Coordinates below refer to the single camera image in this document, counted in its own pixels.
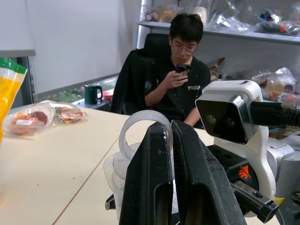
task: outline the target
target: window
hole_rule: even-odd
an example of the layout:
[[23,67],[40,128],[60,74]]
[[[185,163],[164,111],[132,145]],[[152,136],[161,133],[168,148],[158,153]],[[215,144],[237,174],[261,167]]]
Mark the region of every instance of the window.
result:
[[[117,76],[111,77],[105,80],[101,80],[99,82],[95,82],[96,84],[100,85],[102,87],[103,91],[114,89],[116,82],[117,82]],[[57,94],[52,94],[46,97],[38,98],[37,101],[41,102],[44,100],[51,100],[56,102],[69,102],[73,103],[76,101],[79,101],[81,99],[84,99],[84,86],[74,88],[71,90],[65,90],[61,91]]]

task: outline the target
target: hand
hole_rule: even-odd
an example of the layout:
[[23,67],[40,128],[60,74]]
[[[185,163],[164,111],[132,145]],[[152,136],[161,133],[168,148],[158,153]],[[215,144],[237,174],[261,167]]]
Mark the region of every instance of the hand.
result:
[[188,82],[188,76],[184,74],[176,73],[171,71],[167,74],[161,84],[168,90],[182,86],[185,82]]

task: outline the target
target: green mug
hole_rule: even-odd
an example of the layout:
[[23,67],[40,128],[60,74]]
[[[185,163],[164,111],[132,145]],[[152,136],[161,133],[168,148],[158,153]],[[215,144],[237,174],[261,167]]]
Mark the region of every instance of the green mug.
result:
[[[98,97],[98,91],[101,92],[101,97]],[[98,100],[103,96],[102,87],[96,84],[87,84],[84,86],[84,103],[89,105],[96,105]]]

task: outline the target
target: man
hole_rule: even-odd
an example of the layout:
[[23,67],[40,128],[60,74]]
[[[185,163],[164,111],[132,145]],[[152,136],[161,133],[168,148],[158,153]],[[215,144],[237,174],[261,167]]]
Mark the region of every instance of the man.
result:
[[[198,15],[177,15],[170,27],[171,56],[153,61],[146,73],[146,105],[170,121],[201,124],[195,100],[210,83],[210,71],[193,53],[202,36],[203,23]],[[178,64],[190,64],[189,74],[176,73]]]

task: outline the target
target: glasses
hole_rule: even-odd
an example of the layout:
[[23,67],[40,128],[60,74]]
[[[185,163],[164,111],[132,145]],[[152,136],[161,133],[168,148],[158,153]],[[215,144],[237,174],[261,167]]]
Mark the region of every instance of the glasses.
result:
[[173,47],[175,53],[182,53],[182,50],[184,49],[187,55],[193,54],[196,50],[195,47],[178,46],[174,44],[172,44],[171,46]]

